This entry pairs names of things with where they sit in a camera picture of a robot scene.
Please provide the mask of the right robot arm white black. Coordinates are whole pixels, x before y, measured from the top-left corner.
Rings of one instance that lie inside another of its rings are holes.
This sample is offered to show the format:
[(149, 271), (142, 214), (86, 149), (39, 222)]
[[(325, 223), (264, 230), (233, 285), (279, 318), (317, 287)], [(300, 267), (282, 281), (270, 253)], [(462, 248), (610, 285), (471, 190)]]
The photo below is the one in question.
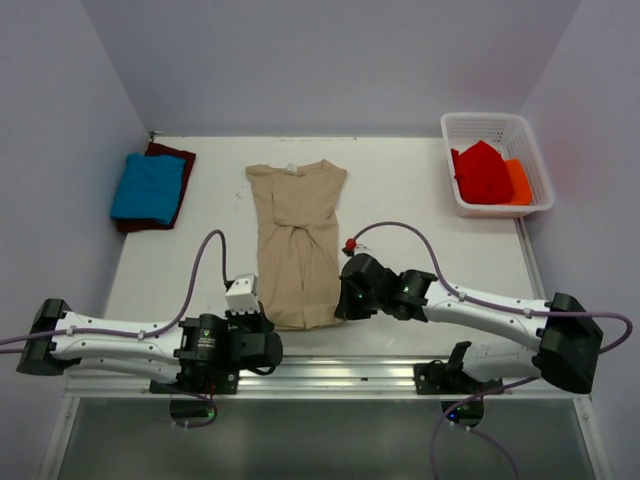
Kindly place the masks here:
[(420, 394), (475, 394), (508, 378), (543, 379), (574, 394), (592, 390), (603, 332), (572, 296), (522, 301), (446, 287), (433, 273), (396, 274), (368, 254), (347, 261), (340, 274), (335, 314), (369, 319), (382, 312), (397, 320), (446, 323), (497, 336), (494, 343), (458, 342), (446, 361), (414, 367)]

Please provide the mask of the maroon t shirt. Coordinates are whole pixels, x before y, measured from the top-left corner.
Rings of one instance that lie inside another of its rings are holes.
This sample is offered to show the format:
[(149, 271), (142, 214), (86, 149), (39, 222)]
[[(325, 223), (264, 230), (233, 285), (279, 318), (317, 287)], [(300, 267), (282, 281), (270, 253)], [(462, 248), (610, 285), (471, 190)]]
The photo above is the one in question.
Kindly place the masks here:
[(185, 150), (177, 150), (175, 148), (171, 148), (165, 146), (163, 144), (151, 142), (148, 144), (147, 149), (143, 155), (146, 156), (160, 156), (160, 155), (170, 155), (174, 157), (178, 157), (185, 160), (185, 167), (182, 178), (182, 190), (178, 203), (178, 209), (169, 225), (161, 225), (153, 220), (113, 220), (116, 226), (116, 229), (120, 233), (129, 234), (140, 231), (148, 231), (148, 230), (171, 230), (174, 228), (175, 223), (177, 221), (180, 208), (182, 206), (187, 186), (189, 183), (189, 177), (192, 173), (196, 154), (193, 152), (185, 151)]

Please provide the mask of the beige t shirt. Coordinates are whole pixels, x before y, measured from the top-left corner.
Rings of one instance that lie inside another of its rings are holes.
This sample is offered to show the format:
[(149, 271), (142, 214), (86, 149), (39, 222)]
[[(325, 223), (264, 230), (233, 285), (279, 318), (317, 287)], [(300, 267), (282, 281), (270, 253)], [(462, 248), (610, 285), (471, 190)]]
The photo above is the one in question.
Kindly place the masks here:
[(284, 330), (339, 324), (336, 206), (347, 171), (327, 160), (295, 168), (245, 169), (257, 213), (258, 296)]

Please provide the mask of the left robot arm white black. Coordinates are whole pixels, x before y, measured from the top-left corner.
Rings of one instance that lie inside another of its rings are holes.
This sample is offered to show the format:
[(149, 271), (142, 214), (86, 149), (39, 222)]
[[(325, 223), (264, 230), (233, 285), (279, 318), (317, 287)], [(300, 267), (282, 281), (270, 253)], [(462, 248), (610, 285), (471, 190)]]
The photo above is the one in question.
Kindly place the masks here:
[(72, 311), (62, 299), (47, 299), (16, 370), (32, 376), (104, 370), (147, 378), (153, 393), (232, 395), (241, 371), (268, 375), (282, 358), (280, 336), (263, 311), (202, 314), (164, 329), (157, 323), (108, 323)]

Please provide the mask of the blue t shirt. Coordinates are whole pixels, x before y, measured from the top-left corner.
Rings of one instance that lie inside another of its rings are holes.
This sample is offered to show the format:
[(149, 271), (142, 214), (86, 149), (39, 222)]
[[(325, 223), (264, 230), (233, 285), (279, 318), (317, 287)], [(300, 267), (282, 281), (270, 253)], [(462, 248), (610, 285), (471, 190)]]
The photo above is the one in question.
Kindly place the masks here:
[(128, 155), (110, 218), (169, 225), (178, 209), (184, 167), (184, 159), (170, 155)]

